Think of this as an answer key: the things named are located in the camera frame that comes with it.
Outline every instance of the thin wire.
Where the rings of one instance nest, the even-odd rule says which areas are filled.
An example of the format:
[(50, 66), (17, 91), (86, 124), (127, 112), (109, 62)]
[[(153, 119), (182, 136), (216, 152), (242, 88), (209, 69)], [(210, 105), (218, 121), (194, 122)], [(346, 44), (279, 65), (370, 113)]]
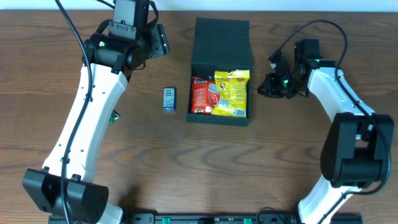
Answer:
[(341, 80), (340, 80), (340, 76), (338, 76), (338, 69), (340, 68), (340, 65), (344, 59), (344, 56), (346, 54), (347, 51), (347, 45), (348, 45), (348, 40), (347, 40), (347, 35), (344, 32), (344, 30), (336, 23), (332, 22), (332, 21), (328, 21), (328, 20), (324, 20), (324, 19), (319, 19), (319, 20), (315, 20), (315, 21), (311, 21), (308, 22), (307, 24), (304, 24), (303, 26), (299, 27), (296, 31), (294, 31), (286, 40), (285, 42), (278, 48), (278, 50), (282, 50), (282, 48), (285, 46), (285, 44), (296, 34), (298, 33), (300, 30), (302, 30), (303, 28), (317, 23), (317, 22), (324, 22), (327, 24), (331, 24), (333, 26), (335, 26), (343, 35), (344, 37), (344, 49), (343, 49), (343, 53), (341, 54), (341, 57), (337, 63), (336, 69), (335, 69), (335, 78), (336, 81), (338, 82), (338, 84), (340, 85), (341, 89), (347, 94), (348, 98), (353, 102), (353, 104), (365, 115), (365, 117), (367, 117), (367, 119), (370, 120), (370, 123), (373, 125), (373, 128), (376, 130), (377, 134), (380, 135), (381, 140), (383, 142), (383, 146), (384, 146), (384, 150), (386, 151), (386, 156), (387, 156), (387, 170), (386, 170), (386, 174), (383, 178), (383, 180), (381, 181), (381, 183), (373, 190), (367, 191), (367, 192), (355, 192), (355, 191), (347, 191), (345, 193), (343, 193), (341, 195), (341, 197), (337, 200), (337, 202), (329, 209), (328, 212), (326, 212), (326, 214), (323, 215), (322, 219), (318, 222), (318, 223), (322, 223), (324, 221), (324, 219), (331, 213), (333, 212), (333, 210), (346, 198), (347, 195), (349, 194), (353, 194), (353, 195), (372, 195), (377, 193), (378, 191), (380, 191), (386, 184), (386, 182), (388, 181), (388, 178), (390, 176), (391, 173), (391, 152), (389, 151), (389, 144), (388, 144), (388, 140), (386, 138), (386, 136), (384, 135), (383, 131), (381, 129), (379, 129), (379, 126), (377, 125), (376, 121), (369, 115), (369, 113), (363, 109), (363, 107), (359, 104), (360, 101), (355, 100), (355, 98), (351, 95), (351, 93), (345, 88), (345, 86), (342, 84)]
[(114, 6), (111, 3), (108, 3), (108, 2), (106, 2), (104, 0), (95, 0), (95, 1), (98, 1), (98, 2), (100, 2), (102, 4), (105, 4), (105, 5), (109, 6), (109, 7), (111, 7), (112, 9), (114, 9)]
[(259, 211), (258, 211), (257, 214), (256, 214), (256, 221), (257, 221), (258, 223), (263, 224), (263, 222), (260, 221), (259, 216), (260, 216), (260, 213), (261, 213), (262, 211), (264, 211), (265, 209), (274, 211), (275, 214), (280, 218), (280, 220), (282, 220), (282, 222), (285, 223), (285, 219), (282, 218), (282, 217), (276, 212), (276, 210), (275, 210), (274, 208), (270, 207), (270, 206), (265, 206), (265, 207), (262, 207), (262, 208), (259, 209)]
[(88, 60), (88, 56), (87, 56), (87, 52), (84, 48), (83, 45), (83, 41), (81, 40), (78, 31), (76, 30), (76, 27), (73, 25), (73, 22), (70, 20), (67, 12), (65, 11), (65, 9), (63, 8), (62, 4), (60, 3), (59, 0), (55, 0), (55, 2), (57, 3), (60, 11), (62, 12), (63, 16), (65, 17), (65, 20), (68, 22), (70, 28), (72, 29), (73, 34), (75, 35), (79, 46), (81, 48), (81, 51), (83, 52), (85, 61), (86, 61), (86, 66), (87, 66), (87, 71), (88, 71), (88, 88), (87, 88), (87, 94), (85, 97), (85, 102), (83, 104), (83, 107), (81, 108), (79, 117), (76, 120), (75, 126), (73, 127), (72, 132), (70, 133), (70, 137), (68, 140), (68, 144), (65, 148), (65, 152), (63, 154), (63, 158), (62, 158), (62, 169), (61, 169), (61, 199), (62, 199), (62, 205), (63, 205), (63, 212), (65, 214), (65, 219), (67, 221), (68, 224), (71, 224), (72, 221), (70, 219), (70, 214), (69, 214), (69, 209), (68, 209), (68, 203), (67, 203), (67, 189), (66, 189), (66, 169), (67, 169), (67, 164), (68, 164), (68, 156), (69, 156), (69, 152), (70, 152), (70, 147), (72, 145), (73, 139), (75, 138), (77, 129), (79, 128), (80, 122), (83, 119), (84, 113), (87, 109), (88, 103), (91, 100), (91, 93), (93, 91), (93, 76), (92, 76), (92, 72), (91, 72), (91, 65), (90, 65), (90, 61)]

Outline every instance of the candy package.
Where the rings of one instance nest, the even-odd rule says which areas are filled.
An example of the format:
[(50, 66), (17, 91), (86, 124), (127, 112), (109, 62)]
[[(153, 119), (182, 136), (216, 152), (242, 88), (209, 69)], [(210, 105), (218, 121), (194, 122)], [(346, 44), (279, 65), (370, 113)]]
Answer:
[(216, 86), (220, 93), (220, 100), (211, 115), (246, 117), (246, 84), (250, 77), (249, 70), (233, 72), (215, 72)]
[(192, 77), (192, 107), (195, 114), (211, 114), (220, 94), (214, 80)]

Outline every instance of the wooden table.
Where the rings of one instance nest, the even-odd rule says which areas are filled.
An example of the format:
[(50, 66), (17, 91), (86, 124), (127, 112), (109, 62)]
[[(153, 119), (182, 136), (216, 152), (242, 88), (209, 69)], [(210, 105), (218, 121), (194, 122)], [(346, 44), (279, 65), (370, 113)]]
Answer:
[[(111, 11), (69, 11), (82, 39)], [(246, 128), (185, 122), (196, 17), (250, 20), (254, 55), (253, 118)], [(267, 55), (298, 26), (329, 19), (349, 40), (342, 67), (355, 92), (378, 113), (398, 121), (398, 16), (337, 12), (160, 12), (171, 53), (133, 73), (108, 127), (95, 182), (109, 200), (175, 212), (255, 213), (290, 209), (320, 176), (319, 158), (330, 121), (319, 101), (264, 98), (257, 87), (271, 72)], [(81, 51), (58, 11), (0, 11), (0, 223), (45, 223), (22, 188), (27, 168), (40, 169), (54, 147), (78, 87)], [(294, 42), (319, 38), (324, 58), (340, 56), (339, 32), (316, 24), (284, 49), (293, 63)], [(163, 87), (176, 86), (177, 112), (163, 114)], [(397, 131), (392, 158), (398, 153)], [(341, 212), (361, 212), (366, 223), (398, 218), (398, 168), (377, 195), (353, 197)]]

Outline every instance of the open box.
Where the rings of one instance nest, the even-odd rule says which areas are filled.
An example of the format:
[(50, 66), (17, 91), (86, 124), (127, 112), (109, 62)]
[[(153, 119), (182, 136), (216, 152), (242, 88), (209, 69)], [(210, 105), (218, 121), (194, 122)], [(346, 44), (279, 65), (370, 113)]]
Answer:
[[(191, 77), (214, 76), (215, 71), (252, 70), (249, 21), (197, 18)], [(191, 114), (192, 79), (187, 122), (247, 126), (251, 120), (251, 78), (247, 87), (246, 118)]]

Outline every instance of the white label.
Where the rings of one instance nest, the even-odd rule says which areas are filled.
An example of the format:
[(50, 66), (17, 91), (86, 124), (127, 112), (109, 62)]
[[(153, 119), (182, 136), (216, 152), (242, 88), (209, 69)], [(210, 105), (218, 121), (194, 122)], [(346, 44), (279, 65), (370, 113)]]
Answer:
[(220, 94), (220, 92), (218, 91), (218, 88), (216, 86), (216, 84), (210, 83), (209, 84), (209, 91), (212, 93), (216, 93), (217, 95)]
[(217, 106), (229, 108), (229, 100), (224, 100), (224, 99), (220, 98)]
[(197, 83), (207, 83), (207, 80), (195, 80), (194, 84)]
[(174, 89), (164, 89), (163, 95), (163, 107), (172, 108), (174, 107)]
[(232, 114), (236, 115), (236, 116), (246, 117), (246, 110), (240, 110), (240, 109), (233, 108)]

